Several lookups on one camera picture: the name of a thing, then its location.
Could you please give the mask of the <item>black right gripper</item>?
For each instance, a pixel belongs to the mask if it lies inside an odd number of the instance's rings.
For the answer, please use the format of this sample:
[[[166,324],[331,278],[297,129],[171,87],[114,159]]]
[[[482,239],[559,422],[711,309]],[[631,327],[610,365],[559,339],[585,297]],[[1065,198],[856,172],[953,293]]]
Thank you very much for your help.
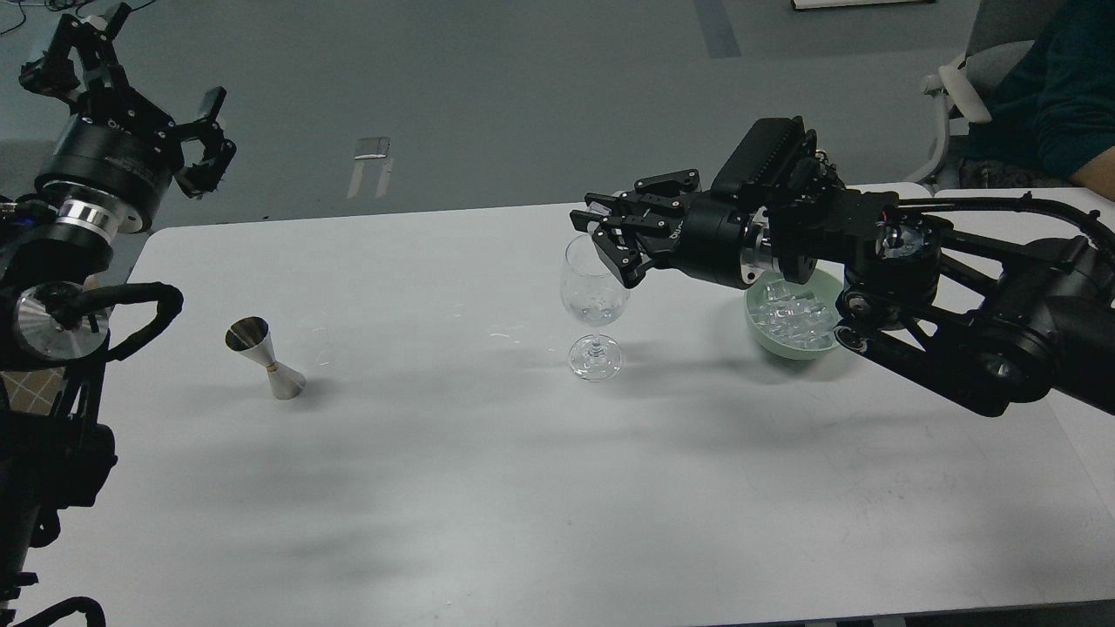
[[[597,254],[628,289],[644,280],[652,254],[639,237],[665,238],[680,221],[668,266],[696,280],[747,290],[757,280],[741,262],[740,210],[702,193],[699,173],[683,168],[638,179],[630,191],[585,195],[584,210],[570,211],[573,229],[589,234]]]

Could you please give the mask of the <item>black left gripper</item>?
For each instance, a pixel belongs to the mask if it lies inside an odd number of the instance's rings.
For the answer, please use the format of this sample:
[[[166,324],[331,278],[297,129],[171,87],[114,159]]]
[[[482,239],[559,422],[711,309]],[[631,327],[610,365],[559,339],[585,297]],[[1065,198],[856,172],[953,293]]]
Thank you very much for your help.
[[[99,124],[134,119],[130,84],[114,48],[130,13],[130,4],[116,3],[103,15],[61,16],[47,44],[21,64],[19,84],[64,103],[71,116],[33,179],[36,192],[54,204],[81,191],[112,195],[135,218],[124,219],[123,230],[143,232],[152,229],[172,176],[187,197],[215,192],[237,147],[219,122],[224,87],[206,93],[198,119],[171,129],[178,145]],[[181,146],[190,142],[200,143],[202,155],[186,166]]]

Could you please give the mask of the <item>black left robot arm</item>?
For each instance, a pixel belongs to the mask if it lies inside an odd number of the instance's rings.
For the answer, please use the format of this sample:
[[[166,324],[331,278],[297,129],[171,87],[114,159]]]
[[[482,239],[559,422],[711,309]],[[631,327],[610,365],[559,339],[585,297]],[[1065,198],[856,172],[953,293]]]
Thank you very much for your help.
[[[3,393],[4,626],[38,581],[25,557],[58,539],[64,509],[93,507],[117,464],[99,419],[107,366],[165,332],[184,303],[167,283],[86,282],[112,264],[117,237],[151,229],[172,185],[191,199],[214,192],[237,151],[220,127],[226,89],[180,123],[132,86],[114,44],[133,12],[61,15],[20,69],[21,87],[69,118],[33,190],[3,196],[3,372],[59,377],[41,412]]]

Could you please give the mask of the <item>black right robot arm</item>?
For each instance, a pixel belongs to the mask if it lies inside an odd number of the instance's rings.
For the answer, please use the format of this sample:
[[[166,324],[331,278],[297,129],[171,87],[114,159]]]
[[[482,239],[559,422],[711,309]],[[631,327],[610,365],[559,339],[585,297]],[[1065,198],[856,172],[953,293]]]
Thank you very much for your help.
[[[753,123],[701,189],[694,171],[589,193],[571,212],[626,288],[652,269],[747,290],[843,269],[836,341],[989,417],[1059,390],[1114,405],[1112,229],[1057,201],[901,199],[849,189],[801,118]]]

